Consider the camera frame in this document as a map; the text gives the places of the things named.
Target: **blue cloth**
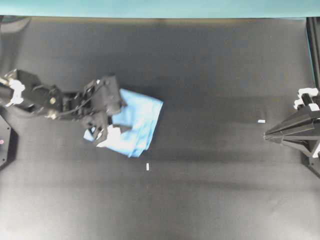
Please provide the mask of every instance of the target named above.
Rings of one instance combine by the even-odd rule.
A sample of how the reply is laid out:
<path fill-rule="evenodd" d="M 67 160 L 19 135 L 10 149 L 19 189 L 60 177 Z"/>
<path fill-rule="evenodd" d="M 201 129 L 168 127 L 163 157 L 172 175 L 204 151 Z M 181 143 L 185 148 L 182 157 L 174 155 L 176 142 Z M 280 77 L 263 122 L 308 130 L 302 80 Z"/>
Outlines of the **blue cloth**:
<path fill-rule="evenodd" d="M 120 89 L 120 94 L 127 106 L 119 114 L 112 116 L 112 122 L 132 129 L 116 138 L 108 137 L 98 147 L 106 147 L 128 157 L 139 157 L 150 146 L 163 102 L 125 89 Z M 93 141 L 88 130 L 83 137 Z"/>

